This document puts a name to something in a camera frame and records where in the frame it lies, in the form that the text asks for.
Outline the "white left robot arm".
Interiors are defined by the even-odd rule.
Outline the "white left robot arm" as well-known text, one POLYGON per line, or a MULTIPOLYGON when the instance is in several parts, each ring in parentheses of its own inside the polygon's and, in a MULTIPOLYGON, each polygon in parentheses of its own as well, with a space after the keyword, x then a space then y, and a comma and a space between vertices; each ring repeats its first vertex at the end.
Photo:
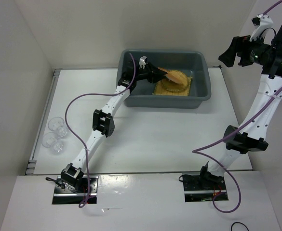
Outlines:
POLYGON ((83 188, 83 176, 87 175, 87 182, 90 182, 88 163, 96 152, 102 141, 110 137, 115 130, 113 116, 125 99, 130 96, 138 81, 147 80, 149 83, 157 83, 165 79, 168 71, 155 67, 147 61, 147 57, 143 56, 137 62, 134 58, 130 60, 131 69, 127 69, 118 80, 115 92, 113 94, 105 93, 86 93, 77 96, 69 102, 64 114, 64 121, 68 130, 82 143, 83 152, 80 152, 77 157, 69 163, 61 172, 60 178, 65 188, 71 192, 78 192, 83 188), (110 99, 101 109, 96 109, 93 112, 92 132, 87 142, 85 142, 73 129, 70 127, 67 115, 71 105, 78 99, 85 96, 109 96, 110 99))

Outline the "orange round woven tray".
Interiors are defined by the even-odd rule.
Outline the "orange round woven tray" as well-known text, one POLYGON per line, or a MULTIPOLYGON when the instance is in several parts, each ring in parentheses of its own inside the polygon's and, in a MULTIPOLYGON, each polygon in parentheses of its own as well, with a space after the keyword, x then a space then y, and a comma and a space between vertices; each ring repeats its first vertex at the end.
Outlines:
POLYGON ((187 76, 178 70, 168 71, 164 68, 158 68, 161 71, 166 72, 165 76, 172 82, 179 84, 179 85, 186 85, 187 83, 187 76))

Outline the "square bamboo mat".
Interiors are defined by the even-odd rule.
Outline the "square bamboo mat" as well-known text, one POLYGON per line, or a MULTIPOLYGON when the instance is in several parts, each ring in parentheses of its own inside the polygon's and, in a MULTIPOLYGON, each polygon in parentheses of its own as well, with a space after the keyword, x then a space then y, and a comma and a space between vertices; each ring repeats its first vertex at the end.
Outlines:
POLYGON ((152 95, 161 95, 161 96, 189 96, 190 86, 193 77, 187 77, 187 84, 179 85, 171 83, 168 80, 164 79, 159 81, 154 89, 152 95))

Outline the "green-rimmed round bamboo tray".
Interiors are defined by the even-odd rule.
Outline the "green-rimmed round bamboo tray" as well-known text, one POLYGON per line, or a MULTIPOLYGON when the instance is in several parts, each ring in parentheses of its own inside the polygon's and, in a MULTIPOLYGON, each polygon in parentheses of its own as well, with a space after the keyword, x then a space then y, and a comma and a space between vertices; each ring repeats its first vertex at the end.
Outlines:
POLYGON ((188 87, 188 83, 189 83, 188 77, 187 77, 186 85, 176 84, 176 83, 170 81, 168 78, 165 78, 161 81, 161 84, 165 89, 167 89, 169 91, 174 91, 174 92, 185 90, 188 87))

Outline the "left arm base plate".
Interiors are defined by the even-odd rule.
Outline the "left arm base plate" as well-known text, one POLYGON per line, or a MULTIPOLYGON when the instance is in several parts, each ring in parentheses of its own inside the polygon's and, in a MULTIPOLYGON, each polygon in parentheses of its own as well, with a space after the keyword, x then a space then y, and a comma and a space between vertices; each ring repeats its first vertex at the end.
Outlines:
POLYGON ((87 204, 97 203, 97 191, 98 191, 98 176, 90 177, 90 186, 88 186, 88 179, 82 178, 81 186, 77 190, 73 190, 65 185, 60 177, 56 178, 54 193, 53 193, 53 205, 74 205, 79 204, 84 200, 90 192, 90 197, 87 200, 87 204))

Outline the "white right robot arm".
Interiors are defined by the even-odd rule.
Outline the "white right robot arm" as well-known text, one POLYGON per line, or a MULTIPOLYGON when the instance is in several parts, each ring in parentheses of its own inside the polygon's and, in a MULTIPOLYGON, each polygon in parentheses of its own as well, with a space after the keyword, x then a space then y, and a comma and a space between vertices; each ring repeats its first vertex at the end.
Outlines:
POLYGON ((256 40, 250 36, 234 37, 229 48, 218 58, 225 66, 232 67, 238 56, 239 66, 256 63, 262 66, 262 73, 246 119, 239 127, 229 125, 224 133, 225 153, 217 162, 210 161, 201 168, 198 185, 203 189, 217 187, 226 169, 240 156, 265 151, 268 147, 267 129, 282 100, 282 25, 271 44, 264 43, 264 34, 262 31, 256 40))

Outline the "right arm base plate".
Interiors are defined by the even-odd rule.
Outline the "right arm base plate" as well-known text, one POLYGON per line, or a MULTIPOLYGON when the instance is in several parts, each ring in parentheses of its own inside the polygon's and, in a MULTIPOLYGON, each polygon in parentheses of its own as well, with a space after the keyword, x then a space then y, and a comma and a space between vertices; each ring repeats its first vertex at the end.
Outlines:
POLYGON ((198 175, 182 174, 178 180, 184 189, 184 199, 190 202, 210 202, 215 196, 216 201, 227 201, 227 189, 224 181, 220 183, 201 182, 198 175))

